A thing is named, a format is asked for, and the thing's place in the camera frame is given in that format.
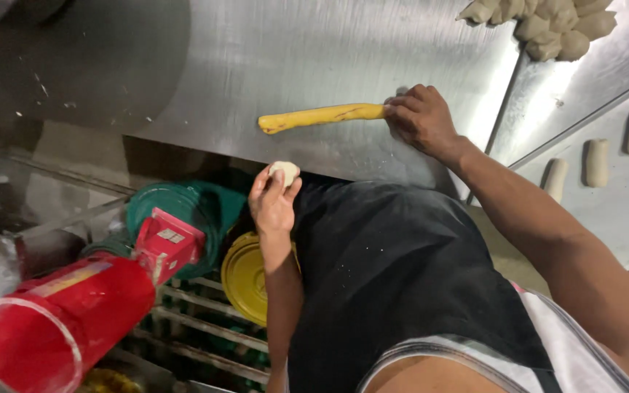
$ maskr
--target concrete floor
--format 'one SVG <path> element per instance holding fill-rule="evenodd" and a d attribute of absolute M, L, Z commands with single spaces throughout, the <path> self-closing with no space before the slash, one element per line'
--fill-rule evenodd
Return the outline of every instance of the concrete floor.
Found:
<path fill-rule="evenodd" d="M 263 164 L 57 122 L 0 121 L 0 150 L 111 183 L 139 188 L 159 180 L 199 178 L 225 166 L 256 174 Z M 495 268 L 522 287 L 549 294 L 546 282 L 494 228 L 481 208 L 468 213 L 484 236 Z"/>

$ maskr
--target yellow container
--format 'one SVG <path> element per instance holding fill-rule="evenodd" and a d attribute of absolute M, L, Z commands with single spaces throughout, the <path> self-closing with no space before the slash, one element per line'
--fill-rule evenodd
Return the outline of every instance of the yellow container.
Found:
<path fill-rule="evenodd" d="M 222 262 L 220 278 L 232 306 L 253 323 L 266 326 L 264 257 L 256 233 L 243 234 L 232 243 Z"/>

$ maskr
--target left hand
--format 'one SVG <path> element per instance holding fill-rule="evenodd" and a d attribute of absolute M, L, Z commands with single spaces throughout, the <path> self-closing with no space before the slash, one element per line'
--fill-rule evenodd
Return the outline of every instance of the left hand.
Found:
<path fill-rule="evenodd" d="M 302 179 L 297 177 L 290 187 L 285 187 L 283 170 L 275 171 L 269 178 L 269 169 L 270 165 L 254 180 L 249 192 L 249 210 L 262 242 L 287 240 L 289 245 L 290 231 L 295 223 L 293 200 L 302 187 Z"/>

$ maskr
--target person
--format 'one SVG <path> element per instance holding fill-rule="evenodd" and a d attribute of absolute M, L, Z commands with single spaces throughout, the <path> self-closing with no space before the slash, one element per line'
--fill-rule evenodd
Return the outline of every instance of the person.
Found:
<path fill-rule="evenodd" d="M 467 184 L 554 301 L 495 271 L 464 208 L 439 192 L 300 177 L 285 187 L 266 168 L 249 207 L 268 294 L 267 392 L 629 392 L 629 272 L 459 136 L 434 87 L 385 111 Z"/>

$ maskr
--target black apron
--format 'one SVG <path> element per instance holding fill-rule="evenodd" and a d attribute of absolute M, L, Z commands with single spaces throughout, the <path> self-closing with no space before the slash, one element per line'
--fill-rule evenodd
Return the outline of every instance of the black apron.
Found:
<path fill-rule="evenodd" d="M 436 334 L 551 374 L 519 295 L 457 201 L 399 184 L 313 177 L 295 211 L 305 303 L 288 356 L 291 392 L 353 392 L 385 350 Z"/>

